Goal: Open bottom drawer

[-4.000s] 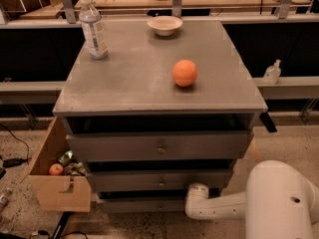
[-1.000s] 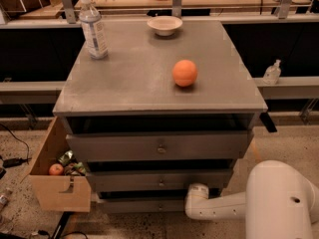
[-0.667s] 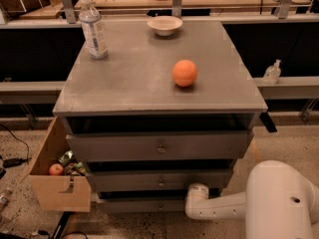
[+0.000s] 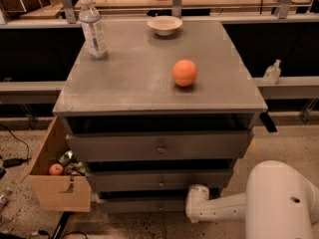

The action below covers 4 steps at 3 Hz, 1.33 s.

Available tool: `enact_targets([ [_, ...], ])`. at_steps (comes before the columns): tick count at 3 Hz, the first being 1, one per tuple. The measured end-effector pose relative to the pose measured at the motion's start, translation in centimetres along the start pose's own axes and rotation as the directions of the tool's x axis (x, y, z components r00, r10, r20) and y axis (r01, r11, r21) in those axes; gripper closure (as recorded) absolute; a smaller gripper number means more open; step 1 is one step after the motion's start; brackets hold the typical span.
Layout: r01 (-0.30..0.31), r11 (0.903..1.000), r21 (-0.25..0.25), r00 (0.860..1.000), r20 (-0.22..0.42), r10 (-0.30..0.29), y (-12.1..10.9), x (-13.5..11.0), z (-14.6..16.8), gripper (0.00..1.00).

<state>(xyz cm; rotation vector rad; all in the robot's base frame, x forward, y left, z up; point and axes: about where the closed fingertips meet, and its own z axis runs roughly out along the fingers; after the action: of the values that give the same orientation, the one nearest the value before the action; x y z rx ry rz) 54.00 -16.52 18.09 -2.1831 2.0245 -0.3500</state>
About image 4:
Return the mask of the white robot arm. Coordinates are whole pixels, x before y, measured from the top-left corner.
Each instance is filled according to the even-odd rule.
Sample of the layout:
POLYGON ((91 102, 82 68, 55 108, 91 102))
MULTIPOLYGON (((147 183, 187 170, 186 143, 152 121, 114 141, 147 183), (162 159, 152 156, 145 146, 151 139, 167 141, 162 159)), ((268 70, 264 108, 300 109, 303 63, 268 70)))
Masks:
POLYGON ((313 239, 319 188, 291 166, 267 160, 251 170, 243 193, 211 199, 206 186, 192 185, 185 214, 192 222, 244 221, 246 239, 313 239))

